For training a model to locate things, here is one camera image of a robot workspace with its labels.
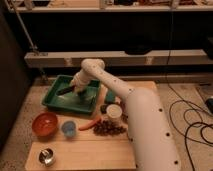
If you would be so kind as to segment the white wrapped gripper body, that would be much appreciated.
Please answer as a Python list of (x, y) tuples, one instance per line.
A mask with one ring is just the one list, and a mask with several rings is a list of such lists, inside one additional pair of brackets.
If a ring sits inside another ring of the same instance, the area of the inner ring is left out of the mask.
[(80, 70), (74, 75), (70, 85), (74, 87), (76, 93), (80, 93), (85, 90), (90, 81), (91, 77), (84, 70)]

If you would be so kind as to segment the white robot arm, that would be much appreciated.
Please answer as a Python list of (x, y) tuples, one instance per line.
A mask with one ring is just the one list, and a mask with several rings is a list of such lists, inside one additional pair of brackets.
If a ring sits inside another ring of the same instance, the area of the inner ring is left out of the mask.
[(98, 79), (125, 104), (136, 171), (181, 171), (181, 161), (160, 97), (146, 87), (134, 87), (104, 70), (101, 59), (84, 59), (71, 84), (83, 90)]

